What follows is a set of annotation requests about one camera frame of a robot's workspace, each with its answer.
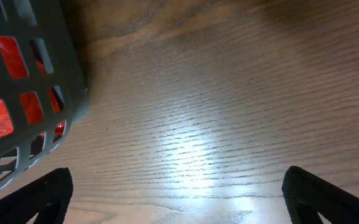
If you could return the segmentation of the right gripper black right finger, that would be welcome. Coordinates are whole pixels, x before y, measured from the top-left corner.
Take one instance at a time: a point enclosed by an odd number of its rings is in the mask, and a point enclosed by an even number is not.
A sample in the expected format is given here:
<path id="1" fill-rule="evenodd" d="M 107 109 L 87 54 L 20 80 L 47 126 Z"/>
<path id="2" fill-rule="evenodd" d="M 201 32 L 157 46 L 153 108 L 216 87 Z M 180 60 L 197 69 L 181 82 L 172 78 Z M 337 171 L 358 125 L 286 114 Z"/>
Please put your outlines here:
<path id="1" fill-rule="evenodd" d="M 291 166 L 285 173 L 282 192 L 292 223 L 359 223 L 359 198 Z"/>

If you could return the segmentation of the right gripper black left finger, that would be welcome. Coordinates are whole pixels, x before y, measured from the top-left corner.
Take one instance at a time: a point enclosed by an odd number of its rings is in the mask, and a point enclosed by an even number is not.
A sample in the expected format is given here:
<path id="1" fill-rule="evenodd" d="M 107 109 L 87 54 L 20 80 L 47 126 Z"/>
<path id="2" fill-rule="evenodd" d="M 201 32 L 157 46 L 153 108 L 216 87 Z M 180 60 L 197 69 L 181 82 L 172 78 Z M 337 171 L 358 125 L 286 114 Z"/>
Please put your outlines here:
<path id="1" fill-rule="evenodd" d="M 68 168 L 58 168 L 0 199 L 0 223 L 62 224 L 73 195 Z"/>

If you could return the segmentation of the orange snack bag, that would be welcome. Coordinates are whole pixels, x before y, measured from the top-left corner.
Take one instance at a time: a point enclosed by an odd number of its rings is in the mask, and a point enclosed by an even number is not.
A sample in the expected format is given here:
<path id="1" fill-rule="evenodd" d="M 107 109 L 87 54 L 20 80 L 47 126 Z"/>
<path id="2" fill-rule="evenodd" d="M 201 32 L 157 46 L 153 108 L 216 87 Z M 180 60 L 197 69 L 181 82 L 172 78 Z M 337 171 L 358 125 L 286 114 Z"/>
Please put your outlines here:
<path id="1" fill-rule="evenodd" d="M 0 36 L 0 52 L 13 79 L 27 77 L 27 70 L 14 38 Z M 43 113 L 35 93 L 23 93 L 20 100 L 29 124 L 42 120 Z M 0 138 L 11 134 L 13 130 L 9 113 L 4 102 L 0 100 Z"/>

